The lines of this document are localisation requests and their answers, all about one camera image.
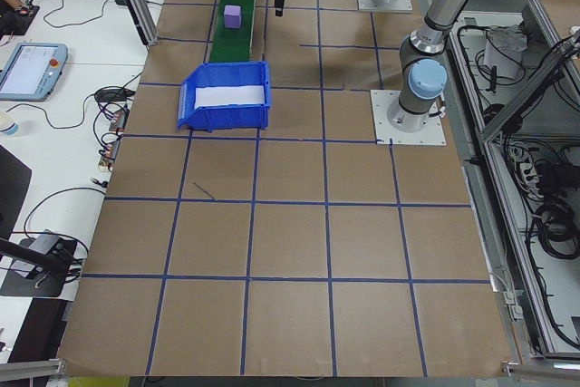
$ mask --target brown cardboard floor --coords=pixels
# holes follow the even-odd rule
[[[448,126],[378,146],[413,15],[258,0],[266,131],[176,131],[216,0],[167,0],[60,356],[69,374],[475,376],[509,350]]]

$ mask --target green conveyor belt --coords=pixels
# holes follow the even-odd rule
[[[226,5],[242,7],[242,27],[227,29],[224,26]],[[216,31],[209,61],[211,63],[239,63],[250,61],[252,56],[252,30],[256,0],[220,0],[217,9]]]

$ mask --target white paper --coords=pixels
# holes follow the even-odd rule
[[[229,104],[264,104],[262,85],[213,86],[196,89],[194,108],[202,106],[227,106]]]
[[[55,47],[26,45],[8,72],[0,92],[2,94],[34,94],[53,59]]]

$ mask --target purple cube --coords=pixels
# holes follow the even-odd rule
[[[242,7],[226,5],[224,9],[224,25],[230,29],[239,29],[242,26]]]

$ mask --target yellow object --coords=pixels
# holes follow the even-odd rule
[[[128,387],[129,377],[71,378],[69,387]]]

